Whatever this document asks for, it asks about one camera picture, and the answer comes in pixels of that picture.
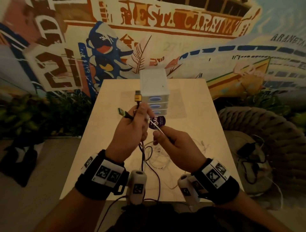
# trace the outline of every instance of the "person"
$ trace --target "person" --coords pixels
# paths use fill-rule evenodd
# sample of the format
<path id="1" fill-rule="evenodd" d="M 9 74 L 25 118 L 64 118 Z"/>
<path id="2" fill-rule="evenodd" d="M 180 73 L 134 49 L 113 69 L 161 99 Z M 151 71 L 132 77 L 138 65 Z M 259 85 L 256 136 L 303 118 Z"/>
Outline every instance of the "person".
<path id="1" fill-rule="evenodd" d="M 128 113 L 133 115 L 135 109 L 136 106 Z M 109 160 L 123 163 L 139 143 L 147 138 L 147 115 L 153 117 L 154 113 L 146 103 L 141 103 L 134 120 L 120 120 L 113 139 L 105 150 L 105 156 Z M 167 126 L 162 126 L 161 130 L 164 134 L 158 130 L 153 132 L 154 143 L 159 143 L 180 169 L 192 173 L 205 163 L 206 157 L 186 132 Z M 87 198 L 75 187 L 35 227 L 34 232 L 93 232 L 104 204 L 105 200 Z M 196 213 L 178 214 L 169 206 L 160 208 L 158 205 L 163 204 L 157 204 L 151 211 L 145 209 L 144 205 L 127 210 L 129 213 L 124 212 L 109 231 L 291 231 L 242 190 L 231 202 L 204 207 Z"/>

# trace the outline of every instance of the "wrist strap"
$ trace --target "wrist strap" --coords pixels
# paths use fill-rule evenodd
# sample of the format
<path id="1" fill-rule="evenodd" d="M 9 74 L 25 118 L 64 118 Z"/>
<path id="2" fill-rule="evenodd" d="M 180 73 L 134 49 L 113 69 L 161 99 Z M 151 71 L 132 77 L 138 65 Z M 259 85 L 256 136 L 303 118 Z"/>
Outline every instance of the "wrist strap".
<path id="1" fill-rule="evenodd" d="M 111 192 L 114 195 L 123 194 L 129 177 L 124 163 L 118 164 L 105 157 L 105 150 L 89 157 L 81 170 L 75 188 L 93 200 L 106 200 Z"/>
<path id="2" fill-rule="evenodd" d="M 217 159 L 207 159 L 188 180 L 200 198 L 211 200 L 215 204 L 234 200 L 240 191 L 238 182 Z"/>

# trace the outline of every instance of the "table top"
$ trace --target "table top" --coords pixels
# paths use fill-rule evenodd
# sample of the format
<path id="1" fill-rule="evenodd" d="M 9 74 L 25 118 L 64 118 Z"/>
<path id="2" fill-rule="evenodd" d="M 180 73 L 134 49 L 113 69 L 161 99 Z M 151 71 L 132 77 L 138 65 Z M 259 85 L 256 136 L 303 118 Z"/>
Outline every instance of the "table top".
<path id="1" fill-rule="evenodd" d="M 206 81 L 204 79 L 169 79 L 168 84 L 170 99 L 168 114 L 165 116 L 166 126 L 187 132 L 201 150 L 205 149 L 203 151 L 205 156 L 219 160 L 242 188 Z M 134 106 L 135 90 L 139 89 L 139 79 L 103 81 L 60 199 L 74 187 L 81 173 L 80 169 L 87 159 L 108 147 L 121 119 L 117 109 L 122 108 L 128 111 Z M 145 144 L 153 141 L 152 134 L 153 130 L 149 128 Z M 139 170 L 140 167 L 141 151 L 137 148 L 125 161 L 125 168 L 127 171 L 132 171 Z M 147 175 L 145 198 L 157 199 L 159 190 L 157 176 L 147 165 L 144 170 Z M 180 189 L 174 188 L 179 177 L 185 172 L 173 162 L 163 169 L 154 168 L 154 170 L 161 180 L 160 201 L 185 201 Z M 111 193 L 107 200 L 115 200 L 118 197 Z"/>

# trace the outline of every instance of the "forearm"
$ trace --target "forearm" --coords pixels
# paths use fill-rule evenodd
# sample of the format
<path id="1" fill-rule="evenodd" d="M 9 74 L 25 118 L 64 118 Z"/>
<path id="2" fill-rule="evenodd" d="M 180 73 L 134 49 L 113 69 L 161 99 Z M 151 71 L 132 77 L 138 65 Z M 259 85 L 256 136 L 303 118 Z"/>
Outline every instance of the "forearm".
<path id="1" fill-rule="evenodd" d="M 283 223 L 272 216 L 267 210 L 263 209 L 253 199 L 240 190 L 238 196 L 231 202 L 218 206 L 221 208 L 238 211 L 254 222 L 263 225 L 272 232 L 291 231 Z"/>
<path id="2" fill-rule="evenodd" d="M 93 232 L 104 204 L 104 200 L 91 200 L 73 188 L 36 226 L 34 232 Z"/>

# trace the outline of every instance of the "round purple label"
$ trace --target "round purple label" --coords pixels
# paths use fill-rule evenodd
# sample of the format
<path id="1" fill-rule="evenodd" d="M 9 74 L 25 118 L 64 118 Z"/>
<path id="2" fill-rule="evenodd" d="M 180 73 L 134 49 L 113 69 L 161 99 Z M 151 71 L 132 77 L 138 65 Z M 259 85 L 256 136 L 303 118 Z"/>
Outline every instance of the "round purple label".
<path id="1" fill-rule="evenodd" d="M 154 122 L 154 124 L 158 127 L 164 126 L 166 124 L 166 119 L 164 116 L 151 118 L 151 121 Z M 153 125 L 152 122 L 149 123 L 149 127 L 153 130 L 156 130 L 157 128 Z"/>

